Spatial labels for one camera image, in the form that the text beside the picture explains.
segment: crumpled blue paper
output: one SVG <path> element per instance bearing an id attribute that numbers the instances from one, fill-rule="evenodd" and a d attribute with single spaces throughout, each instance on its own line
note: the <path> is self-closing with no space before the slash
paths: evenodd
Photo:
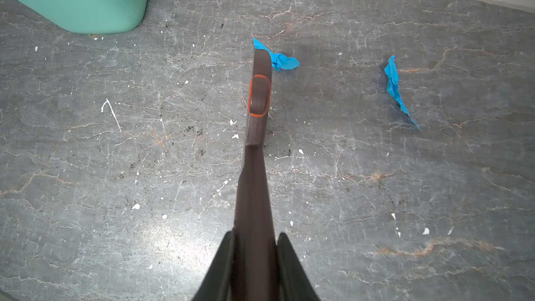
<path id="1" fill-rule="evenodd" d="M 386 85 L 386 90 L 390 93 L 392 98 L 400 104 L 401 110 L 409 116 L 409 119 L 412 123 L 416 124 L 418 129 L 422 130 L 420 126 L 410 117 L 409 110 L 405 107 L 403 100 L 401 100 L 401 95 L 398 91 L 400 77 L 398 75 L 398 68 L 396 67 L 396 62 L 394 61 L 395 56 L 390 57 L 388 60 L 388 65 L 385 68 L 385 73 L 388 76 L 388 84 Z"/>
<path id="2" fill-rule="evenodd" d="M 288 57 L 281 53 L 272 53 L 264 44 L 260 43 L 257 39 L 255 41 L 255 49 L 267 50 L 271 55 L 271 65 L 275 70 L 293 70 L 299 66 L 299 61 L 294 57 Z"/>

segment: gray marble floor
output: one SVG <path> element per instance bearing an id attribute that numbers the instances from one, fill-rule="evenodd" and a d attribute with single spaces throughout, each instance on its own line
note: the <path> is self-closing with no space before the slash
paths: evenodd
<path id="1" fill-rule="evenodd" d="M 535 15 L 149 0 L 95 40 L 0 13 L 0 289 L 21 301 L 192 297 L 232 226 L 253 37 L 301 62 L 273 74 L 266 167 L 323 300 L 535 298 Z"/>

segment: orange outline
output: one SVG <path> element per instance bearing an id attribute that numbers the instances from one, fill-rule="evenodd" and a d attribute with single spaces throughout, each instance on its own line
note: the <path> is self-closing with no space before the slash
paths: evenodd
<path id="1" fill-rule="evenodd" d="M 251 113 L 251 92 L 252 92 L 252 80 L 255 78 L 255 77 L 258 77 L 258 78 L 265 78 L 268 80 L 268 83 L 269 83 L 269 99 L 267 101 L 267 106 L 266 106 L 266 110 L 264 112 L 264 114 L 260 115 L 260 114 L 254 114 L 254 113 Z M 249 87 L 249 102 L 247 103 L 247 112 L 254 116 L 254 117 L 263 117 L 265 116 L 269 110 L 269 104 L 271 102 L 271 82 L 269 81 L 268 77 L 264 76 L 264 75 L 254 75 L 252 78 L 251 78 L 251 83 L 249 84 L 250 87 Z"/>

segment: white paint splatter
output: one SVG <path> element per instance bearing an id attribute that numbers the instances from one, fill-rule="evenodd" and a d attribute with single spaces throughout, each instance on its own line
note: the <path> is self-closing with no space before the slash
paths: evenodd
<path id="1" fill-rule="evenodd" d="M 111 109 L 111 114 L 113 114 L 113 117 L 115 118 L 115 122 L 117 122 L 117 127 L 119 127 L 119 132 L 121 132 L 121 126 L 119 125 L 119 121 L 117 121 L 117 117 L 115 116 L 115 112 L 113 111 L 113 108 L 111 108 L 111 104 L 110 104 L 110 100 L 108 100 L 106 98 L 106 101 L 102 104 L 102 107 L 101 107 L 101 113 L 104 112 L 104 106 L 108 104 L 110 106 L 110 109 Z"/>

